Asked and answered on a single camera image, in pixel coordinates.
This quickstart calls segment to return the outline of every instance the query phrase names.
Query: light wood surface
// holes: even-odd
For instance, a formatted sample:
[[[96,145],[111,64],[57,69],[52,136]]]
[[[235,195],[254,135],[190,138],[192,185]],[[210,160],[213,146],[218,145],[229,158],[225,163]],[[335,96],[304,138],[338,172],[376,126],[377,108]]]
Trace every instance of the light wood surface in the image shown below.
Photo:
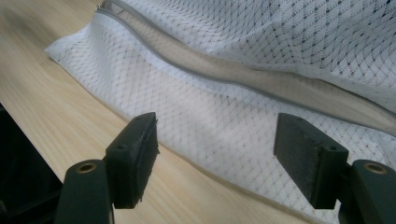
[[[0,102],[62,180],[74,163],[102,159],[128,122],[44,52],[87,24],[100,2],[0,1]],[[306,223],[160,151],[143,202],[115,210],[116,223]]]

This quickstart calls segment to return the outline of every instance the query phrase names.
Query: mesh laundry bag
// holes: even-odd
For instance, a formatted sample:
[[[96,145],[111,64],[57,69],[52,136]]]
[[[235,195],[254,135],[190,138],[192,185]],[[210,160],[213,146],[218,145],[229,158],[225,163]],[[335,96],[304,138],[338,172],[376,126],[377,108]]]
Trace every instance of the mesh laundry bag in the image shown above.
[[[46,49],[160,142],[231,183],[324,222],[273,155],[279,112],[396,168],[394,1],[106,1]]]

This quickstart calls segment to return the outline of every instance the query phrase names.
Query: wood grain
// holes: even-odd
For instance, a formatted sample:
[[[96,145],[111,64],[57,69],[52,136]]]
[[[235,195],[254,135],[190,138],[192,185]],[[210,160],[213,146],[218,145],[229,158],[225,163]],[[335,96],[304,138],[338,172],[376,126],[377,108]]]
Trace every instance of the wood grain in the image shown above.
[[[100,0],[0,2],[0,102],[57,176],[101,159],[127,124],[44,48],[86,25]],[[280,206],[206,175],[161,147],[143,202],[117,223],[306,223]]]

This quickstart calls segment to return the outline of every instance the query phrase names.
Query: white fabric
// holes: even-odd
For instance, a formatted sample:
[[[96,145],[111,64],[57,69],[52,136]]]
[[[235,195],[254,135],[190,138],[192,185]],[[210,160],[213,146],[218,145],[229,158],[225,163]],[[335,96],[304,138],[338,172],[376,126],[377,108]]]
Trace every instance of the white fabric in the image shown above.
[[[320,52],[313,53],[314,56],[310,56],[311,53],[309,53],[309,56],[305,57],[305,54],[296,52],[297,49],[306,48],[309,52],[314,52],[316,48],[312,46],[303,48],[301,45],[295,47],[293,41],[289,42],[288,38],[293,35],[287,35],[286,31],[289,28],[285,24],[288,22],[297,24],[298,20],[282,19],[288,15],[282,10],[296,11],[296,14],[303,13],[302,10],[291,7],[291,1],[287,4],[286,2],[280,4],[280,7],[276,7],[276,1],[261,3],[263,5],[273,4],[277,9],[274,12],[271,10],[266,12],[265,9],[270,7],[256,6],[254,2],[237,4],[234,1],[216,1],[212,4],[203,4],[200,1],[185,1],[184,3],[179,1],[145,1],[141,3],[140,1],[128,1],[128,3],[192,48],[252,67],[293,70],[306,73],[308,76],[327,78],[334,83],[335,80],[338,80],[338,83],[356,89],[352,91],[361,91],[363,95],[374,97],[372,100],[396,111],[394,97],[392,97],[395,92],[392,84],[394,83],[394,73],[390,72],[394,66],[394,47],[389,45],[387,50],[381,51],[386,52],[387,57],[369,54],[364,55],[363,61],[359,61],[360,54],[350,53],[347,54],[349,55],[347,57],[343,56],[345,54],[340,53],[340,50],[347,49],[347,47],[332,49],[330,51],[332,54],[329,55],[343,56],[337,59],[334,57],[333,60],[340,62],[337,66],[327,62],[329,60],[327,56],[324,60],[326,63],[322,60],[315,61],[314,59],[321,54]],[[313,1],[307,5],[304,1],[296,1],[294,5],[301,5],[301,9],[306,5],[305,10],[311,11],[307,15],[312,16],[312,14],[316,14],[316,5],[323,7],[328,4],[335,5],[331,8],[339,8],[345,1],[340,5],[337,2],[320,3]],[[390,4],[393,3],[384,4],[384,7],[390,11],[389,15],[392,15],[394,10],[389,7]],[[226,20],[231,17],[229,15],[230,8],[234,7],[235,10],[232,12],[235,15],[239,14],[237,17],[239,19]],[[269,18],[280,22],[279,30],[273,31],[274,29],[271,28],[271,34],[267,35],[272,36],[276,32],[282,31],[279,35],[283,35],[284,38],[278,39],[279,42],[276,41],[276,46],[271,45],[271,48],[267,48],[263,44],[267,42],[260,43],[259,48],[249,46],[249,44],[257,43],[256,39],[262,41],[266,39],[257,35],[257,32],[252,34],[247,32],[248,28],[259,27],[259,25],[261,28],[264,27],[259,23],[259,18],[263,15],[259,12],[254,13],[254,11],[259,11],[257,8],[262,8],[263,15],[272,13],[273,15],[270,15]],[[250,9],[252,10],[250,13],[244,13],[245,10]],[[217,27],[216,22],[219,19],[223,20],[223,25],[220,27],[225,27],[225,24],[228,24],[228,27],[233,27],[233,29],[230,31],[227,28],[221,28],[220,31],[214,29]],[[191,33],[192,22],[196,22],[194,25],[196,32],[194,33]],[[321,20],[318,20],[315,25],[313,25],[314,22],[308,23],[308,30],[312,27],[322,27],[318,25],[319,22]],[[245,30],[245,32],[236,32],[237,30]],[[237,37],[241,41],[232,41],[233,36],[237,35],[243,37]],[[300,37],[296,35],[294,40],[297,38],[301,41],[302,36],[305,35],[301,34]],[[310,45],[313,40],[318,40],[317,37],[311,37],[305,40],[307,42],[310,39]],[[341,41],[344,38],[335,37],[335,39]],[[286,50],[288,43],[292,46],[290,51]],[[341,42],[340,44],[336,43],[335,46],[342,46]],[[376,50],[383,47],[374,45],[373,48]],[[268,49],[267,53],[254,53],[255,50],[265,51],[265,49]],[[286,54],[289,56],[281,57],[281,52],[287,52]],[[96,14],[87,27],[75,35],[56,41],[47,48],[47,53],[88,91],[115,108],[126,118],[131,119],[139,114],[155,111],[159,119],[158,137],[162,144],[221,178],[325,222],[336,222],[337,211],[312,209],[273,155],[277,113],[290,113],[313,123],[350,150],[349,162],[356,159],[369,159],[383,162],[393,169],[396,168],[396,138],[394,136],[281,103],[236,85],[218,83],[189,74],[162,61],[142,45],[124,26],[105,15]],[[373,58],[381,60],[376,60],[375,63],[365,63]],[[357,60],[355,63],[360,63],[364,69],[354,67],[347,70],[347,66],[341,65],[341,63],[347,63],[349,59]],[[365,74],[366,82],[363,79],[353,79],[347,75],[339,76],[337,79],[336,75],[341,70],[354,71],[359,76]],[[386,81],[380,82],[379,80],[383,79],[375,79],[382,78],[382,76],[388,76],[384,77]]]

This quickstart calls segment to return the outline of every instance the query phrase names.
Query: white mesh fabric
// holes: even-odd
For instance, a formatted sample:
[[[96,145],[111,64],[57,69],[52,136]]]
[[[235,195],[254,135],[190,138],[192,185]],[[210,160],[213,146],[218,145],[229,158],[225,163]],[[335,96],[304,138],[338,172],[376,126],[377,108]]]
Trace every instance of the white mesh fabric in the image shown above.
[[[126,118],[155,111],[162,144],[244,189],[319,218],[273,155],[278,112],[300,116],[350,150],[396,168],[395,137],[281,103],[242,87],[184,72],[153,55],[124,26],[96,14],[50,57]]]
[[[320,78],[396,113],[396,1],[124,2],[201,52]]]

